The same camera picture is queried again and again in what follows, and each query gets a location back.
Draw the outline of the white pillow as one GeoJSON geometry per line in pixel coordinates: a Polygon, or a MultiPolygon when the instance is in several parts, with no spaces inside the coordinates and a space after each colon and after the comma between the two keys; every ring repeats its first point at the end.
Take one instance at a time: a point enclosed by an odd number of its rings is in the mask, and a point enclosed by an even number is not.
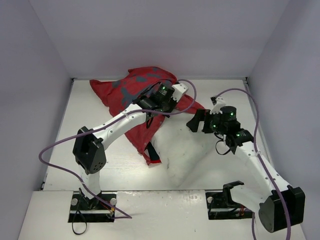
{"type": "Polygon", "coordinates": [[[192,117],[190,113],[181,113],[165,118],[150,141],[169,181],[176,187],[183,184],[218,140],[213,133],[200,129],[192,132],[187,127],[192,117]]]}

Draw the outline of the red printed pillowcase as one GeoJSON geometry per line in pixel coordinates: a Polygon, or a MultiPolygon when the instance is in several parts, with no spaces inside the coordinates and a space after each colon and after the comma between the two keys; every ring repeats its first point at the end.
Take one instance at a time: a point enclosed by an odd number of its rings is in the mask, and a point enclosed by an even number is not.
{"type": "MultiPolygon", "coordinates": [[[[155,66],[132,68],[128,75],[117,81],[90,80],[90,86],[102,103],[109,108],[109,113],[114,117],[135,100],[140,93],[157,82],[175,84],[178,80],[171,72],[155,66]]],[[[151,143],[152,137],[165,121],[163,115],[153,118],[149,128],[140,124],[125,133],[127,139],[143,155],[146,163],[158,164],[161,158],[151,143]]]]}

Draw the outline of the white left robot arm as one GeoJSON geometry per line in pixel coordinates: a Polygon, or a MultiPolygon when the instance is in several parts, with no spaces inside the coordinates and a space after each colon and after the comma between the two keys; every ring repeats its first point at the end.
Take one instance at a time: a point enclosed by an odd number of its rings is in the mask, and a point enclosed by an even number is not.
{"type": "Polygon", "coordinates": [[[82,195],[92,200],[95,195],[101,193],[100,170],[107,163],[106,149],[120,136],[132,128],[151,121],[155,113],[142,112],[152,110],[161,113],[171,113],[182,96],[188,91],[188,87],[181,83],[171,86],[161,83],[159,88],[147,95],[151,88],[143,90],[133,101],[119,114],[104,124],[94,127],[103,130],[77,137],[72,153],[80,168],[80,176],[86,187],[81,187],[82,195]]]}

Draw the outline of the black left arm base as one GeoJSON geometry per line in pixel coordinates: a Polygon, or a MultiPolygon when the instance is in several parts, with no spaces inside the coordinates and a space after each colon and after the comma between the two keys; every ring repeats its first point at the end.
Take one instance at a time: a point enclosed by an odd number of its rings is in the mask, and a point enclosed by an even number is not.
{"type": "Polygon", "coordinates": [[[115,212],[112,207],[96,198],[87,200],[79,191],[74,191],[70,201],[68,222],[113,223],[115,212]]]}

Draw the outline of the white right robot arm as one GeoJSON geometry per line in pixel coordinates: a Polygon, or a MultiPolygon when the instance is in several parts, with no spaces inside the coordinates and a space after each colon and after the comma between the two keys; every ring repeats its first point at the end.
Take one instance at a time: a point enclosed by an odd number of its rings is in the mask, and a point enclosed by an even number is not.
{"type": "Polygon", "coordinates": [[[266,158],[259,153],[254,136],[241,127],[237,109],[223,106],[217,113],[198,109],[186,126],[193,132],[214,134],[252,173],[262,193],[258,194],[237,180],[222,187],[225,203],[234,207],[241,204],[255,213],[263,227],[274,233],[301,224],[304,220],[306,195],[300,187],[292,187],[266,158]]]}

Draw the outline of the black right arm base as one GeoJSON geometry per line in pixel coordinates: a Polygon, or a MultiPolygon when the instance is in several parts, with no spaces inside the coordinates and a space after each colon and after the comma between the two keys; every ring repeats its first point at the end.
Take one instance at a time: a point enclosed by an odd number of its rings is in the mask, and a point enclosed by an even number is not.
{"type": "Polygon", "coordinates": [[[209,220],[242,220],[251,219],[252,211],[244,205],[232,200],[230,190],[243,186],[241,181],[224,184],[221,190],[205,192],[207,216],[209,220]]]}

